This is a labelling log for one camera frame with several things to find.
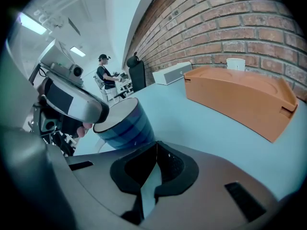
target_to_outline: black slot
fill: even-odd
[[[70,167],[70,169],[72,171],[75,171],[75,170],[83,169],[83,168],[86,168],[86,167],[89,167],[89,166],[92,166],[92,165],[94,165],[94,164],[91,161],[85,161],[85,162],[81,162],[81,163],[70,164],[68,166]]]
[[[240,183],[229,183],[225,185],[225,188],[249,222],[266,212],[262,205]]]

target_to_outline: table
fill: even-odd
[[[118,92],[120,93],[120,92],[123,91],[123,90],[120,90],[121,88],[124,88],[124,89],[127,90],[128,92],[131,92],[132,87],[129,88],[129,87],[128,87],[128,84],[132,84],[131,79],[126,79],[126,80],[124,80],[123,82],[119,82],[119,83],[116,85]]]
[[[157,140],[225,158],[263,183],[278,200],[297,190],[305,177],[307,105],[302,101],[285,131],[270,143],[241,123],[188,100],[183,79],[167,86],[150,85],[131,97],[140,100]],[[89,130],[75,155],[97,153],[101,142]],[[109,150],[113,148],[105,144],[100,152]]]

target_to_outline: man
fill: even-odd
[[[108,59],[110,57],[107,57],[105,54],[99,56],[99,67],[96,73],[105,84],[104,89],[101,89],[104,101],[108,101],[107,94],[110,94],[113,97],[113,104],[116,104],[119,102],[119,97],[114,98],[114,96],[118,95],[115,81],[120,81],[121,79],[112,78],[110,72],[105,68],[105,65],[108,64]]]

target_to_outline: white pants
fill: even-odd
[[[114,96],[118,95],[117,88],[112,88],[105,90],[104,87],[101,89],[102,99],[109,105],[113,106],[120,101],[120,97],[114,98]]]

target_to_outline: orange tray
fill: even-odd
[[[284,79],[246,71],[201,67],[184,74],[187,98],[212,108],[274,142],[298,100]]]

